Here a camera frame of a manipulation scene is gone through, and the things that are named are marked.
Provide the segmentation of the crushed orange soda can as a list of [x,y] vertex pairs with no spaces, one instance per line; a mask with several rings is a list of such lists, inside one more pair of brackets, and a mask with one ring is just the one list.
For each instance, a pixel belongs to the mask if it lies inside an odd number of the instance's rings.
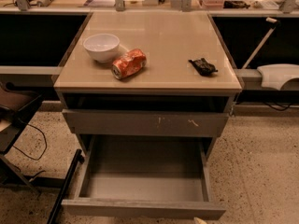
[[132,49],[124,53],[112,63],[112,75],[124,79],[139,72],[147,63],[147,57],[141,49]]

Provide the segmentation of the black crumpled bag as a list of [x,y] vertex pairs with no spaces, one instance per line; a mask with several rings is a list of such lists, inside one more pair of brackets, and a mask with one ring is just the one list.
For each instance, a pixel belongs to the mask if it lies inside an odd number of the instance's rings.
[[214,64],[209,63],[205,58],[198,60],[189,60],[193,68],[203,77],[209,77],[217,72]]

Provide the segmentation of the grey drawer cabinet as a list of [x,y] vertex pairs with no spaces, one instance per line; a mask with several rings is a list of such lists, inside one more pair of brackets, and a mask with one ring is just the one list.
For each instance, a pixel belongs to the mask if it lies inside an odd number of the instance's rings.
[[[108,63],[94,61],[83,47],[86,38],[113,34],[120,51],[141,49],[147,64],[123,80]],[[201,76],[189,60],[205,58],[217,72]],[[64,109],[225,113],[241,84],[205,12],[98,11],[69,56],[55,85]],[[82,148],[93,137],[76,134]],[[211,152],[218,137],[192,137]]]

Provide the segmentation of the grey drawer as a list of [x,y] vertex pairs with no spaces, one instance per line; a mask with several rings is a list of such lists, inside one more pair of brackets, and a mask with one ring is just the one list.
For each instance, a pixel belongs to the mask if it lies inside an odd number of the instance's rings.
[[78,216],[217,220],[203,141],[191,137],[97,135],[81,166],[74,196]]
[[228,115],[204,112],[64,109],[72,133],[219,137]]

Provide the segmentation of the white bowl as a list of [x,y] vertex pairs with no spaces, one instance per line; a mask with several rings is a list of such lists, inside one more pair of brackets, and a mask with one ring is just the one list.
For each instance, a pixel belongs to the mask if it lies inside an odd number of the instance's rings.
[[92,59],[105,63],[114,59],[119,51],[120,40],[112,34],[97,34],[86,38],[83,47]]

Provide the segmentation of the black chair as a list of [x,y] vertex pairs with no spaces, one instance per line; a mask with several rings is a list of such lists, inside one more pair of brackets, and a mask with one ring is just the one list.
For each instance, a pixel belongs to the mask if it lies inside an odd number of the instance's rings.
[[0,119],[1,119],[1,183],[23,183],[33,193],[39,191],[15,167],[5,155],[13,147],[22,131],[30,122],[33,115],[41,106],[42,95],[34,91],[10,91],[3,84],[0,85]]

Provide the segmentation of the black floor bar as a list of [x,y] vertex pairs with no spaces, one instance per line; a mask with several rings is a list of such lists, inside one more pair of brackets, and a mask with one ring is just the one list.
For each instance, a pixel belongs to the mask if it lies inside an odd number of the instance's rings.
[[69,188],[69,185],[71,183],[73,174],[75,173],[77,165],[78,165],[79,162],[81,162],[81,163],[84,162],[84,157],[82,156],[82,150],[81,149],[77,149],[75,154],[74,154],[74,157],[73,157],[73,159],[71,161],[71,164],[68,168],[68,171],[67,171],[66,176],[64,178],[63,184],[60,188],[59,194],[58,194],[58,196],[56,198],[56,201],[54,203],[54,206],[52,207],[52,209],[50,211],[50,216],[48,218],[47,224],[56,224],[56,219],[59,215],[59,212],[60,212],[60,209],[61,209],[61,206],[62,206],[62,201],[63,201],[64,196],[65,196],[65,194],[66,194],[66,192]]

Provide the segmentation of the grey top drawer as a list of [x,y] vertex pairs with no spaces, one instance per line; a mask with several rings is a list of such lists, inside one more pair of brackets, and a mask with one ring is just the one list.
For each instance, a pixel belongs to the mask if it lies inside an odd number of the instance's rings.
[[72,133],[219,137],[228,115],[204,112],[64,109]]

